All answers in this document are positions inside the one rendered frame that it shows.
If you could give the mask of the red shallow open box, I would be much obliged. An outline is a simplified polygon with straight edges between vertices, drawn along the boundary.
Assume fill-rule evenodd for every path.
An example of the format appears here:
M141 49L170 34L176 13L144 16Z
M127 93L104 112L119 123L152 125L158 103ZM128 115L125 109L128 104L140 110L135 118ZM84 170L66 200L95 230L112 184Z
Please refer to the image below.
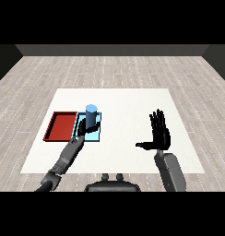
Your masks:
M54 112L43 137L45 142L68 142L77 112Z

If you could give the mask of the blue can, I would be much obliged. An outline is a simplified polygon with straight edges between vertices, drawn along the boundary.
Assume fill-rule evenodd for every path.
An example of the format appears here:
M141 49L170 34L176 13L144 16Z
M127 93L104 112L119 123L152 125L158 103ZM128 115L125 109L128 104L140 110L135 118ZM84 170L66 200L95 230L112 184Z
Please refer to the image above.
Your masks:
M89 104L86 106L86 128L93 127L96 124L97 106Z

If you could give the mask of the light blue shallow open box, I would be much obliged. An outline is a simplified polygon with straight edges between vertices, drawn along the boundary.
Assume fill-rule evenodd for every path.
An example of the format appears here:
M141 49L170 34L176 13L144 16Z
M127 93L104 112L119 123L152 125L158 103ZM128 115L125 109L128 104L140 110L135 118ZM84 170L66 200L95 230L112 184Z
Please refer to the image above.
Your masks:
M74 128L72 130L73 137L77 137L78 125L79 125L80 121L83 120L85 117L86 117L85 112L79 112L77 114L77 118L74 123ZM100 122L100 121L101 121L101 113L98 112L96 115L96 122ZM86 142L99 142L100 141L100 133L101 133L101 129L98 128L98 130L93 133L85 134L85 141Z

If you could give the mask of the dark grey robot body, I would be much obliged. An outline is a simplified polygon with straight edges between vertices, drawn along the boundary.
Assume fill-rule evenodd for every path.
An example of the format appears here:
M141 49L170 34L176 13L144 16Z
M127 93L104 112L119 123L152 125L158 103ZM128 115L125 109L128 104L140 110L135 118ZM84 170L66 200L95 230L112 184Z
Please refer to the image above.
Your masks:
M121 173L116 174L116 180L110 181L109 174L104 173L99 182L88 184L85 192L140 192L137 184L126 182Z

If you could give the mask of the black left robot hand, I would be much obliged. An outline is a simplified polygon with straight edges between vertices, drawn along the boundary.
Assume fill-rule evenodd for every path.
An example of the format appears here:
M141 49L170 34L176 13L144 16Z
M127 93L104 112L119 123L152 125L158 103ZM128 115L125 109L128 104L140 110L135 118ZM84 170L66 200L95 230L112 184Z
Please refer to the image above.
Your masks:
M86 119L83 118L79 123L78 129L77 129L77 135L84 136L85 134L96 132L100 126L101 126L101 123L97 122L94 126L87 128Z

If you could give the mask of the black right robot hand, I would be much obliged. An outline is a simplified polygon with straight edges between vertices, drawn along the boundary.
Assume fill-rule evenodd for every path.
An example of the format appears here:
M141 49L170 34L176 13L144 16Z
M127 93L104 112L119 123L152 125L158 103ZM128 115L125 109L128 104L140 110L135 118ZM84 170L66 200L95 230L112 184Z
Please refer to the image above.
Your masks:
M169 129L166 126L163 111L157 109L149 116L149 118L151 122L153 141L136 143L136 146L145 150L168 150L171 146L171 135Z

